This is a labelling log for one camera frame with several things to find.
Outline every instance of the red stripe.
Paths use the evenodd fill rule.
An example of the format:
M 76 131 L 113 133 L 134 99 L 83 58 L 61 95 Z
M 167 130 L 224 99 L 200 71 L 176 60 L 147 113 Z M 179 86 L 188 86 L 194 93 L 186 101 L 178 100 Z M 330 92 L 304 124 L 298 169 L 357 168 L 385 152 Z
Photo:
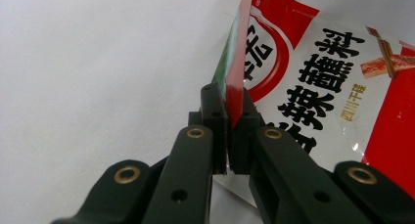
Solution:
M 235 57 L 226 78 L 226 106 L 232 128 L 242 115 L 244 98 L 245 50 L 247 47 L 248 24 L 252 0 L 241 0 L 239 5 L 239 26 Z
M 401 55 L 415 56 L 402 48 Z M 381 170 L 415 199 L 415 69 L 391 81 L 363 162 Z

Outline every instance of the seasoning packet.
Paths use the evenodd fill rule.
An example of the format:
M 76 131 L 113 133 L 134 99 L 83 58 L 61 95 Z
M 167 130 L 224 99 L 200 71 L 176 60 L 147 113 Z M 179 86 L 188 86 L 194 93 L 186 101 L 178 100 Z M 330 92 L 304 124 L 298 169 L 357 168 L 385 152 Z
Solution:
M 415 47 L 296 0 L 243 0 L 241 8 L 250 8 L 249 21 L 240 13 L 234 27 L 246 32 L 228 44 L 246 43 L 227 45 L 213 78 L 232 125 L 245 86 L 265 122 L 321 167 L 365 162 L 415 199 Z

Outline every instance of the white backdrop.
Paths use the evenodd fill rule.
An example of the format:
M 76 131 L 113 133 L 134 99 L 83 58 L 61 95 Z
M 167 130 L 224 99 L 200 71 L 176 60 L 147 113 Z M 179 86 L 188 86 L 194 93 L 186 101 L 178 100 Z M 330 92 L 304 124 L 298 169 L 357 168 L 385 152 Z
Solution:
M 110 165 L 167 156 L 240 0 L 0 0 L 0 223 L 71 216 Z M 415 0 L 302 0 L 415 44 Z M 211 223 L 260 223 L 214 184 Z

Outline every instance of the red and white packaging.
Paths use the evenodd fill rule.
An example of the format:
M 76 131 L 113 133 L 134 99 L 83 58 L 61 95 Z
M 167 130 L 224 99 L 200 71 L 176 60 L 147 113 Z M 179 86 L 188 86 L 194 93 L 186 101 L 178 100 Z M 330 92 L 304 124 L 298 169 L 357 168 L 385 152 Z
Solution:
M 244 79 L 265 122 L 291 133 L 320 166 L 368 163 L 415 198 L 414 47 L 295 0 L 252 0 L 241 26 L 247 46 L 234 52 L 245 52 L 245 76 L 227 86 Z M 233 68 L 243 67 L 231 67 L 228 80 Z M 242 110 L 232 106 L 236 122 L 232 112 Z

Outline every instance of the screw hole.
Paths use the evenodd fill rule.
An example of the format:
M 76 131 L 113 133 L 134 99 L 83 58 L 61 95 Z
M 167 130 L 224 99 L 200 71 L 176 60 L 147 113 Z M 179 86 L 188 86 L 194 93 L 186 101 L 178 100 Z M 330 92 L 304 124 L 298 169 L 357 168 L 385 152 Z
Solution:
M 193 128 L 187 131 L 187 136 L 191 138 L 202 138 L 205 135 L 205 131 L 200 128 Z
M 134 182 L 140 176 L 140 173 L 141 171 L 138 167 L 127 165 L 115 173 L 114 180 L 118 184 L 128 184 Z
M 314 195 L 315 199 L 320 201 L 320 202 L 329 202 L 330 201 L 329 195 L 327 195 L 324 192 L 317 191 L 317 192 L 314 192 L 313 195 Z
M 283 136 L 283 134 L 276 129 L 267 129 L 264 132 L 265 136 L 270 138 L 270 139 L 279 139 Z
M 369 170 L 361 167 L 350 167 L 347 170 L 348 176 L 359 183 L 373 185 L 378 182 L 376 176 Z
M 171 199 L 177 202 L 177 204 L 181 204 L 182 202 L 186 201 L 187 199 L 187 192 L 184 190 L 177 190 L 171 194 Z

